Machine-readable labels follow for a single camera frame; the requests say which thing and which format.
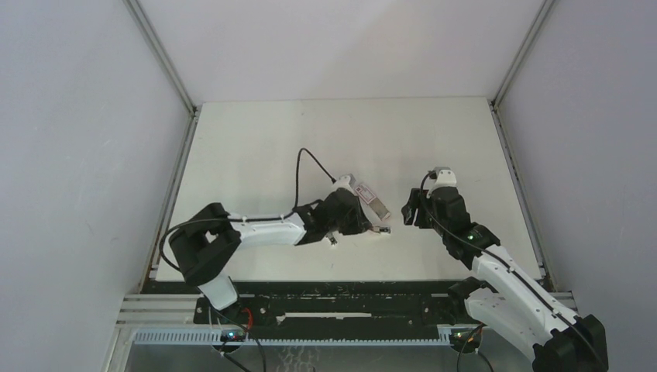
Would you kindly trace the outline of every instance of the robotic arm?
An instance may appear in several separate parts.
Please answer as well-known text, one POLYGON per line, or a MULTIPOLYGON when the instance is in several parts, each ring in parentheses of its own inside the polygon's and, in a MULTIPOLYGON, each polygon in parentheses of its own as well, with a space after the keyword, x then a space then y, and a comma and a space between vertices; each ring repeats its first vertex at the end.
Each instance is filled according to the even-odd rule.
POLYGON ((531 279, 485 226, 470 220, 456 176, 437 167, 411 190, 402 208, 405 225, 434 229, 449 254, 474 277, 449 290, 453 311, 487 324, 517 347, 534 371, 607 370, 604 327, 580 318, 531 279), (435 180, 424 189, 427 178, 435 180))
POLYGON ((354 184, 351 174, 342 176, 326 199, 275 217, 228 213, 221 203, 206 206, 169 239, 185 283, 198 287, 214 308, 222 310, 238 298, 230 278, 222 274, 238 248, 300 246, 325 236, 332 239, 334 232, 355 235, 372 229, 354 184))

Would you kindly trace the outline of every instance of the white wall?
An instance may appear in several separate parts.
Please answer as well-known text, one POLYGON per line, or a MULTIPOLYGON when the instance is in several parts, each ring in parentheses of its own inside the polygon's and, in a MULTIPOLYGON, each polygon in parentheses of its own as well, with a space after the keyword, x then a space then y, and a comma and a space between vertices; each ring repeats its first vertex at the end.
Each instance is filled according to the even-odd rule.
POLYGON ((542 0, 143 0, 194 101, 487 96, 542 0))
POLYGON ((0 370, 99 370, 186 113, 119 0, 0 5, 0 370))
POLYGON ((657 370, 657 2, 562 0, 501 108, 560 286, 657 370))

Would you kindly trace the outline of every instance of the white tabletop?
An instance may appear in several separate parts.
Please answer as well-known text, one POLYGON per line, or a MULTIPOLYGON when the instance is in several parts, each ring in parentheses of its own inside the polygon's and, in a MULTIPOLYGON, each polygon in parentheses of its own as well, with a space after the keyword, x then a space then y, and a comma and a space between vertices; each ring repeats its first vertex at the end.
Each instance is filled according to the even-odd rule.
MULTIPOLYGON (((294 165, 307 147, 334 177, 354 174, 392 216, 392 233, 340 236, 305 246, 237 250, 224 272, 237 281, 459 280, 469 271, 438 234, 404 226, 401 207, 426 171, 451 167, 473 221, 495 233, 529 275, 534 250, 485 98, 391 98, 203 105, 171 224, 212 202, 241 215, 294 204, 294 165)), ((300 204, 325 198, 330 180, 301 158, 300 204)), ((167 246, 165 253, 174 259, 167 246)), ((182 276, 160 261, 158 281, 182 276)))

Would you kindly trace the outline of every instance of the black cable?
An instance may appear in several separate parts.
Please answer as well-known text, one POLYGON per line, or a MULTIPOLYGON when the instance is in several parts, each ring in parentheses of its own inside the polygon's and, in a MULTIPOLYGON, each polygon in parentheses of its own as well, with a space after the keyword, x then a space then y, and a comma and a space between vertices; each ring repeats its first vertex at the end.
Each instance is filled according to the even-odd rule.
POLYGON ((488 360, 488 358, 486 358, 486 356, 483 355, 483 353, 481 353, 479 350, 477 350, 476 353, 481 357, 481 359, 483 359, 484 362, 486 362, 486 365, 488 366, 490 372, 495 372, 495 370, 493 369, 493 364, 490 364, 490 360, 488 360))
POLYGON ((233 364, 235 364, 240 370, 243 370, 244 372, 251 372, 248 368, 244 367, 240 362, 238 362, 237 360, 235 360, 235 358, 233 358, 232 356, 230 356, 230 355, 228 355, 228 354, 226 354, 226 353, 224 353, 223 356, 224 356, 224 358, 226 358, 228 361, 230 361, 230 362, 232 362, 233 364))
MULTIPOLYGON (((432 174, 435 174, 435 171, 432 170, 431 172, 428 172, 427 175, 425 175, 424 178, 422 178, 422 182, 420 183, 420 192, 424 190, 425 182, 427 181, 427 178, 431 176, 432 174)), ((433 219, 436 225, 438 225, 445 233, 448 235, 452 236, 454 239, 460 241, 463 244, 466 244, 467 246, 470 246, 474 248, 475 250, 479 250, 482 253, 487 254, 488 256, 493 257, 495 260, 499 261, 502 266, 504 266, 507 269, 507 272, 510 274, 513 274, 548 310, 553 314, 556 315, 559 320, 564 322, 569 328, 571 328, 575 334, 580 338, 584 346, 587 347, 587 349, 593 354, 593 357, 595 360, 600 364, 603 370, 609 370, 607 368, 607 365, 602 361, 602 358, 600 355, 598 355, 597 351, 593 348, 593 345, 589 343, 589 340, 586 339, 586 337, 577 329, 575 328, 574 324, 572 324, 568 319, 566 319, 560 312, 557 312, 555 314, 555 309, 541 296, 520 274, 518 274, 507 261, 501 259, 497 254, 489 252, 486 249, 479 248, 478 246, 475 246, 472 243, 469 243, 460 237, 458 237, 456 234, 453 232, 449 231, 448 229, 445 228, 445 226, 441 225, 438 219, 434 216, 433 211, 429 207, 427 201, 425 200, 426 198, 423 198, 422 196, 420 197, 420 204, 422 204, 422 208, 425 209, 425 211, 429 214, 429 217, 433 219)))
POLYGON ((468 336, 466 337, 466 341, 463 343, 463 346, 459 351, 459 356, 456 358, 456 372, 461 372, 461 356, 463 355, 463 351, 466 350, 466 346, 468 346, 470 339, 473 338, 475 333, 479 332, 479 330, 482 328, 483 328, 483 324, 479 324, 475 329, 473 329, 472 331, 470 331, 470 333, 468 333, 468 336))
MULTIPOLYGON (((295 179, 295 182, 294 182, 295 183, 294 207, 292 208, 292 210, 289 213, 284 215, 282 219, 286 219, 286 218, 290 217, 291 215, 293 215, 294 210, 299 206, 298 205, 299 204, 299 165, 301 163, 301 153, 303 153, 304 151, 306 153, 308 153, 308 155, 310 155, 312 157, 312 159, 324 171, 324 173, 326 173, 326 175, 329 178, 331 178, 331 182, 335 183, 335 178, 326 170, 326 168, 324 168, 322 163, 320 163, 319 160, 317 160, 315 155, 313 155, 310 152, 310 150, 306 149, 305 147, 300 148, 299 153, 297 154, 297 170, 296 170, 296 174, 295 174, 295 178, 294 178, 295 179)), ((322 200, 317 199, 312 203, 308 203, 308 204, 305 204, 305 205, 302 205, 302 206, 311 206, 311 205, 318 204, 320 202, 322 202, 322 200)), ((166 262, 167 265, 171 266, 174 270, 180 272, 181 269, 179 268, 179 266, 176 265, 175 263, 173 263, 171 260, 169 260, 169 258, 164 254, 164 244, 167 241, 167 237, 169 235, 171 235, 172 233, 175 233, 176 230, 181 229, 185 226, 194 225, 195 223, 206 223, 206 222, 267 222, 267 221, 279 221, 279 220, 281 220, 280 216, 261 217, 261 218, 258 218, 258 219, 195 219, 193 221, 186 221, 186 222, 179 223, 179 224, 175 225, 174 227, 170 227, 166 232, 164 232, 164 234, 160 238, 160 241, 158 242, 158 247, 157 248, 160 251, 160 257, 162 257, 162 260, 164 262, 166 262)))
POLYGON ((209 308, 212 309, 212 311, 214 311, 217 315, 224 318, 224 320, 226 320, 227 322, 241 328, 242 331, 244 331, 246 334, 249 335, 249 338, 253 339, 253 341, 256 342, 256 345, 258 346, 258 351, 260 351, 260 357, 263 360, 263 372, 267 372, 267 358, 265 356, 265 349, 263 348, 263 345, 260 343, 260 340, 258 340, 257 337, 255 337, 249 329, 246 329, 246 327, 244 325, 241 325, 238 322, 235 322, 235 321, 229 319, 228 317, 223 315, 221 312, 219 312, 216 308, 213 308, 212 305, 209 305, 209 308))
POLYGON ((308 149, 305 148, 305 147, 300 148, 300 149, 299 149, 299 152, 297 153, 297 171, 296 171, 296 177, 295 177, 295 180, 296 180, 296 181, 295 181, 295 188, 294 188, 294 208, 297 208, 297 207, 299 206, 299 166, 301 165, 301 153, 303 153, 304 151, 305 151, 308 155, 310 155, 310 157, 312 158, 312 160, 314 160, 315 163, 317 163, 317 165, 318 165, 318 166, 324 171, 324 173, 326 173, 326 175, 328 176, 328 178, 331 179, 331 183, 333 183, 333 184, 335 183, 335 178, 329 173, 328 170, 326 170, 326 168, 324 168, 324 166, 322 165, 322 163, 320 163, 319 160, 317 160, 317 158, 315 157, 315 155, 313 155, 313 154, 310 152, 310 150, 308 150, 308 149))

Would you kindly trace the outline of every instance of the gray wall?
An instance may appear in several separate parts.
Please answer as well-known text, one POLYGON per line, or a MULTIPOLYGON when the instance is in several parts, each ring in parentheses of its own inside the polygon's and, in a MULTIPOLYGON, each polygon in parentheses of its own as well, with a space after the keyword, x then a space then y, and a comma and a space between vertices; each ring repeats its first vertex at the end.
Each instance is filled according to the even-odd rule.
POLYGON ((0 370, 99 370, 187 121, 119 0, 0 5, 0 370))
POLYGON ((655 370, 657 2, 562 0, 501 107, 559 286, 655 370))

